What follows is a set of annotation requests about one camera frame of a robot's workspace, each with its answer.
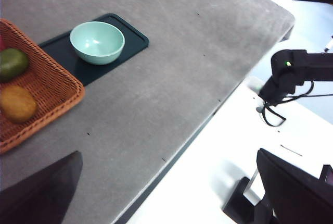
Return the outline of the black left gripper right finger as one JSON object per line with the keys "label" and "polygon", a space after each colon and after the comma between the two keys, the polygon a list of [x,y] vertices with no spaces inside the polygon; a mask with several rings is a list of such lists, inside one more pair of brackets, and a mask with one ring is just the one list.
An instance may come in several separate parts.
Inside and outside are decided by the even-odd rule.
{"label": "black left gripper right finger", "polygon": [[319,178],[261,148],[257,168],[279,223],[332,223],[332,166]]}

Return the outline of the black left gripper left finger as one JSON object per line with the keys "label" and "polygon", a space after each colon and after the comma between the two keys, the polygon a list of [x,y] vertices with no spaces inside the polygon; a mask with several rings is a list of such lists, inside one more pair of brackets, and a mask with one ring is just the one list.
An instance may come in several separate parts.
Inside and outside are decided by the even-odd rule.
{"label": "black left gripper left finger", "polygon": [[62,223],[83,167],[75,151],[1,191],[1,223]]}

